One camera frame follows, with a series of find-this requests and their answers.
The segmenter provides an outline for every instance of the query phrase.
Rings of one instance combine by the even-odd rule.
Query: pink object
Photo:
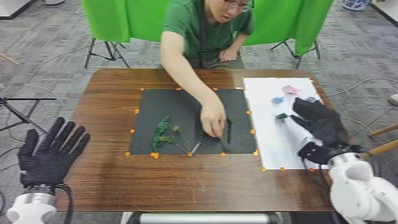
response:
[[[295,87],[292,87],[292,86],[285,86],[283,87],[283,91],[285,91],[285,93],[288,93],[292,95],[301,92],[301,90]]]

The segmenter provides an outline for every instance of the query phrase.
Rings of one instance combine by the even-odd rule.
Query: wooden table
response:
[[[309,77],[299,70],[198,70],[210,87],[244,87],[242,77]],[[125,156],[130,150],[141,88],[178,87],[164,70],[96,72],[73,120],[93,135],[68,183],[77,211],[331,211],[302,170],[262,171],[254,155]],[[315,87],[324,98],[318,81]],[[61,208],[66,209],[66,197]]]

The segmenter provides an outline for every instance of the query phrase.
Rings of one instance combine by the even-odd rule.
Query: green screen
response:
[[[93,37],[112,42],[130,38],[160,41],[171,0],[82,0]],[[256,30],[246,45],[295,38],[295,53],[308,53],[333,0],[256,0]]]

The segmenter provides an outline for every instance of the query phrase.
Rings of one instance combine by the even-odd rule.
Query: white paper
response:
[[[308,78],[246,78],[244,82],[263,167],[269,170],[304,169],[297,152],[304,146],[304,139],[313,135],[292,118],[281,122],[276,116],[283,113],[295,114],[297,97],[304,100],[315,97],[320,100],[313,80]],[[285,86],[301,90],[297,95],[285,93]],[[272,102],[276,97],[285,97],[281,104]],[[308,162],[308,167],[317,168],[317,164]]]

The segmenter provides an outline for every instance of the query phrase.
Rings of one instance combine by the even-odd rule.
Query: man's arm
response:
[[[171,77],[203,105],[203,129],[212,137],[222,137],[226,111],[219,96],[203,83],[183,56],[183,36],[166,31],[162,34],[162,65]]]
[[[235,42],[233,42],[233,45],[221,52],[221,62],[237,60],[240,48],[242,48],[242,45],[246,43],[247,37],[249,37],[249,35],[240,32],[238,33],[238,36],[237,36],[237,39],[235,39]]]

